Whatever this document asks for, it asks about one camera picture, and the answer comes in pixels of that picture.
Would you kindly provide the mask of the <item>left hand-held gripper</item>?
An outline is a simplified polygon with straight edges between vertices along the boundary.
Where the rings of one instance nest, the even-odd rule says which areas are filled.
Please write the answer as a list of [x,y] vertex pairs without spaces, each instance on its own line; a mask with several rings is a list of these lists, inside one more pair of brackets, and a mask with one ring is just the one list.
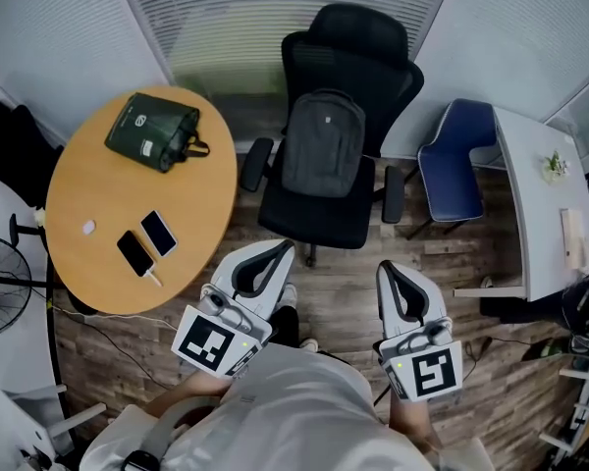
[[186,307],[172,352],[215,377],[238,375],[273,335],[269,319],[294,258],[287,239],[258,241],[226,255],[198,304]]

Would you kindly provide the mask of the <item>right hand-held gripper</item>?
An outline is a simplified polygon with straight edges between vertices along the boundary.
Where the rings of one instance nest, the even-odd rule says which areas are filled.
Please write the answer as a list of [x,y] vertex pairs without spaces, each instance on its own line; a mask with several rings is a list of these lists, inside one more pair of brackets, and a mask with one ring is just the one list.
[[[379,361],[394,394],[417,402],[459,390],[462,346],[453,340],[452,320],[444,317],[439,287],[423,273],[389,260],[380,263],[376,282],[384,334]],[[408,332],[412,323],[426,325]]]

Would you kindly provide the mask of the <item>black office chair with headrest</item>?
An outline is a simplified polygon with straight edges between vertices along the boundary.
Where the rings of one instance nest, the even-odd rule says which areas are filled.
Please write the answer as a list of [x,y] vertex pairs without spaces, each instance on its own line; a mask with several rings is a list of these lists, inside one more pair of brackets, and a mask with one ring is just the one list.
[[[241,188],[264,189],[258,223],[275,234],[319,246],[361,248],[375,202],[382,220],[395,224],[403,212],[401,170],[390,166],[380,189],[374,187],[382,144],[400,114],[424,84],[421,70],[408,58],[407,32],[390,16],[356,4],[324,6],[309,28],[288,34],[281,45],[288,116],[283,140],[256,139],[241,167]],[[365,139],[355,181],[343,198],[293,193],[282,186],[289,117],[295,101],[317,89],[349,95],[366,116]]]

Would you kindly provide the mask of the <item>dark grey backpack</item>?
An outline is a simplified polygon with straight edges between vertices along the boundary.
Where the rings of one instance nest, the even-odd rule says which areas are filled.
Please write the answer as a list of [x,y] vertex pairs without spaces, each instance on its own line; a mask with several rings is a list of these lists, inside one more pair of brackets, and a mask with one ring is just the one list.
[[325,88],[301,95],[287,127],[283,188],[307,196],[347,196],[362,156],[365,123],[364,111],[342,91]]

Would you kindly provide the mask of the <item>person's left forearm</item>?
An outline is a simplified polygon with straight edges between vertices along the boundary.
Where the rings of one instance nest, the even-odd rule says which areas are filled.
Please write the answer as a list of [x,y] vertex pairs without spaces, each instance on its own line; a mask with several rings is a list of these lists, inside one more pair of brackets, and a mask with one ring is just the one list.
[[222,397],[233,379],[214,377],[202,370],[193,372],[176,387],[171,388],[148,402],[143,411],[153,417],[161,417],[171,406],[187,398],[197,396]]

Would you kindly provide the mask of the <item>person's right forearm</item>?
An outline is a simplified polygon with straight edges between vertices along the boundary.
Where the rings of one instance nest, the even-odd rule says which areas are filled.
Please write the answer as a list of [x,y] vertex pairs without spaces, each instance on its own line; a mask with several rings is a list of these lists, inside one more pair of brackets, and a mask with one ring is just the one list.
[[424,454],[443,448],[432,425],[426,401],[401,400],[392,392],[389,428],[406,436]]

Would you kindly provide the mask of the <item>blue chair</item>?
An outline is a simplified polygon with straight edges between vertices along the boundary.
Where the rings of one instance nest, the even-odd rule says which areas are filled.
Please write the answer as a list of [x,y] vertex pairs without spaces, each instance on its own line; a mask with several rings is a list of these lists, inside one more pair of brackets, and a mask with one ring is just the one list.
[[429,218],[406,238],[421,234],[433,223],[444,223],[449,234],[468,221],[480,219],[484,206],[470,152],[498,142],[493,106],[456,99],[446,108],[432,138],[417,152],[417,165],[405,177],[419,174],[428,202]]

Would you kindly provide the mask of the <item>person's black trousers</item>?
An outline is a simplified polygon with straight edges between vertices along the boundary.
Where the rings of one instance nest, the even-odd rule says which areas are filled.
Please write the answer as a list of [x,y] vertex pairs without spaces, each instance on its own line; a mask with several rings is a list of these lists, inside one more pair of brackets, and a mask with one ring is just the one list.
[[269,323],[273,329],[273,335],[269,339],[271,343],[299,347],[299,319],[296,308],[291,305],[280,307],[270,318]]

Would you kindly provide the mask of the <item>white-edged smartphone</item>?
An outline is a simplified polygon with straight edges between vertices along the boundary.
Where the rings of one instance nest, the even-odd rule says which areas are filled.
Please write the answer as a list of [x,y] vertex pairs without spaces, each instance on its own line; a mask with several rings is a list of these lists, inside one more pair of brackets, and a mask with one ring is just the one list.
[[176,238],[158,211],[149,212],[139,223],[160,257],[168,256],[177,247]]

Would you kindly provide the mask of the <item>black smartphone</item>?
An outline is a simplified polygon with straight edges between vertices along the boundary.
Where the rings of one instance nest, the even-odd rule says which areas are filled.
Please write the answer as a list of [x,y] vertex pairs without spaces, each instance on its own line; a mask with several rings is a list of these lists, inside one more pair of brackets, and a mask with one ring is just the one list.
[[117,241],[117,247],[139,277],[143,278],[146,271],[153,272],[153,259],[132,231],[123,233]]

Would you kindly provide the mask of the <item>person's white shirt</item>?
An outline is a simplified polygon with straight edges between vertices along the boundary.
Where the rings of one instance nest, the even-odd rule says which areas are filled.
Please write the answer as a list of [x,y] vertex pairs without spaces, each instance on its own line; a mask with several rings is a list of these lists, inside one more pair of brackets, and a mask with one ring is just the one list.
[[161,471],[494,471],[477,440],[422,453],[380,420],[366,379],[333,357],[270,344],[222,396],[161,417],[127,406],[90,444],[80,471],[121,471],[153,440]]

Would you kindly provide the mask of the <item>white desk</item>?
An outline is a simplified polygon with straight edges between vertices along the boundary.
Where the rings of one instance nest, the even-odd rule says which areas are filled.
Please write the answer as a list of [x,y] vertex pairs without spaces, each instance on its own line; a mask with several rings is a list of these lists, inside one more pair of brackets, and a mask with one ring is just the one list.
[[[514,200],[521,252],[521,282],[493,288],[456,288],[455,297],[537,300],[589,273],[589,190],[571,136],[496,108],[499,144]],[[558,150],[569,176],[544,180],[544,158]]]

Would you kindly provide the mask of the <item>round wooden table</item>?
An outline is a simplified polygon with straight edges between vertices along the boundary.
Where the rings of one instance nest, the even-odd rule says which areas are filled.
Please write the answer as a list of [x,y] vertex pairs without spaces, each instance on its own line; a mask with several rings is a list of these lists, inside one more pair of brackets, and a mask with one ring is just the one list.
[[[68,290],[109,314],[136,314],[182,293],[215,255],[229,225],[238,167],[230,130],[205,98],[180,87],[149,86],[144,93],[199,109],[198,133],[210,147],[161,174],[109,150],[104,140],[130,98],[125,92],[94,112],[73,134],[55,167],[45,206],[52,263]],[[156,210],[177,247],[160,257],[140,221]],[[85,222],[96,228],[82,232]],[[154,261],[162,283],[139,277],[117,247],[132,231]]]

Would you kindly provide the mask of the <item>dark green tote bag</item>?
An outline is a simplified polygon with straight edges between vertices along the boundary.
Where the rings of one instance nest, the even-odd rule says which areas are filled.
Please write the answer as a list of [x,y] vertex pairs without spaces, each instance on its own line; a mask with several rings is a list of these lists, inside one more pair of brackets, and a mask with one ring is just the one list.
[[205,158],[209,145],[198,133],[200,111],[144,93],[132,95],[105,139],[105,146],[162,174],[189,158]]

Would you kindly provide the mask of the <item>small potted plant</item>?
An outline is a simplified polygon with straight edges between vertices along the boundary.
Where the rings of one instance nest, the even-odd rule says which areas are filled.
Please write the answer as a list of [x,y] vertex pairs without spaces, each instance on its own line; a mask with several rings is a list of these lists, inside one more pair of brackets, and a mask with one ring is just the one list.
[[542,173],[547,183],[556,183],[569,176],[569,165],[558,150],[544,158]]

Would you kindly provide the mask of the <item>black chest device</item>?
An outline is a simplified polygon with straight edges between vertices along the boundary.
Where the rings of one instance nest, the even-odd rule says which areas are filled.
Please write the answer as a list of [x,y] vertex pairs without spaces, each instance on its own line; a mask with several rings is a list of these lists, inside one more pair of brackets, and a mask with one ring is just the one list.
[[121,471],[160,471],[160,459],[147,451],[135,450],[125,458]]

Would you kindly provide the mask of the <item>white slatted blinds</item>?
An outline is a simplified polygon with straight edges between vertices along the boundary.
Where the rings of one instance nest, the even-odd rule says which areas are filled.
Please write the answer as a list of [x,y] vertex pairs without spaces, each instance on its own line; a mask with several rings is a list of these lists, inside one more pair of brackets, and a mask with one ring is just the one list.
[[404,26],[422,104],[470,94],[541,119],[589,79],[589,0],[0,0],[0,87],[63,138],[113,95],[168,80],[224,110],[275,102],[282,38],[330,3]]

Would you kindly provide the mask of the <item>black pedestal fan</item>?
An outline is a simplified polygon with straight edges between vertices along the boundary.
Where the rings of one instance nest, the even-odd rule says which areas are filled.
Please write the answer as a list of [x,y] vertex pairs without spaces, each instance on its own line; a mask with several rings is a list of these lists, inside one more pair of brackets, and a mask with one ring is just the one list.
[[12,327],[24,314],[33,294],[45,297],[50,285],[32,277],[21,252],[0,238],[0,334]]

